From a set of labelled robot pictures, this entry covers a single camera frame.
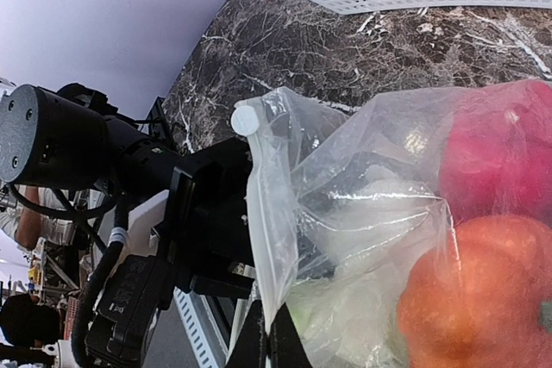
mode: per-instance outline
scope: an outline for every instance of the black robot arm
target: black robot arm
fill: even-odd
[[[58,93],[23,85],[0,102],[0,179],[5,182],[62,190],[94,187],[109,196],[120,190],[131,207],[170,190],[165,219],[155,229],[157,255],[130,255],[112,278],[93,278],[104,291],[92,313],[99,292],[92,286],[94,300],[78,312],[85,316],[84,331],[74,335],[73,349],[82,366],[94,361],[95,366],[141,367],[156,316],[168,309],[176,287],[246,299],[253,283],[232,272],[235,264],[254,266],[242,219],[252,168],[247,144],[227,140],[183,157],[136,127],[104,94],[79,84]],[[111,266],[113,255],[118,258],[115,250],[104,255]],[[103,272],[109,275],[106,266]],[[262,368],[269,358],[272,367],[311,368],[287,307],[278,313],[270,336],[262,315],[260,301],[254,302],[227,367]]]

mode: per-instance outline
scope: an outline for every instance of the produce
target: produce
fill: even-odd
[[[552,223],[552,89],[523,81],[471,90],[454,113],[440,191],[457,222],[490,214]]]
[[[551,230],[516,215],[450,231],[411,270],[397,307],[411,368],[545,368]]]

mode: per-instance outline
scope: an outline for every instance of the white wall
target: white wall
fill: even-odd
[[[0,76],[80,82],[144,116],[225,0],[0,0]]]

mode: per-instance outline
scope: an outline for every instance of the black cable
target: black cable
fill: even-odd
[[[33,203],[30,200],[28,200],[25,196],[23,196],[13,184],[8,184],[8,188],[9,188],[9,191],[11,191],[11,194],[13,194],[14,197],[16,198],[17,202],[21,203],[23,207],[26,207],[27,209],[31,209],[40,215],[45,215],[48,217],[52,217],[54,219],[76,221],[76,222],[79,222],[81,220],[89,220],[89,219],[96,218],[100,215],[104,215],[105,213],[107,213],[108,211],[112,210],[115,207],[117,200],[121,195],[121,187],[117,185],[113,196],[111,196],[105,204],[102,204],[101,206],[96,207],[95,209],[72,212],[72,211],[65,211],[65,210],[50,209],[48,207],[40,206],[40,204]]]
[[[69,200],[67,200],[67,197],[61,190],[58,189],[52,189],[53,194],[57,197],[58,200],[60,200],[61,205],[64,207],[65,210],[70,211],[72,213],[78,213],[78,211],[72,206],[71,203],[69,203]],[[86,220],[78,220],[76,223],[83,228],[83,230],[88,234],[91,238],[91,240],[96,243],[96,246],[98,249],[100,249],[100,252],[105,253],[105,250],[107,249],[107,246],[105,245],[104,241],[100,238],[100,236],[97,235],[96,232],[91,228],[90,224]]]
[[[0,189],[0,194],[2,195],[2,197],[0,197],[0,211],[5,211],[6,208],[4,208],[4,207],[2,206],[2,202],[3,202],[3,199],[6,198],[6,196],[7,196],[8,194],[4,193],[4,192],[2,191],[2,189]]]
[[[115,226],[128,230],[129,228],[129,204],[127,197],[123,196],[115,210]],[[88,336],[88,325],[94,316],[94,304],[97,297],[110,277],[111,271],[121,257],[123,243],[113,241],[100,259],[96,270],[91,274],[90,280],[83,289],[80,296],[80,304],[77,309],[75,322],[73,323],[71,349],[75,362],[81,368],[94,368],[95,365],[88,358],[86,352],[86,336]]]

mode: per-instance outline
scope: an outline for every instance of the dark marble surface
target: dark marble surface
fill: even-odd
[[[288,86],[354,111],[380,92],[552,79],[552,10],[339,16],[307,0],[228,0],[167,100],[183,153],[233,135],[236,101]]]

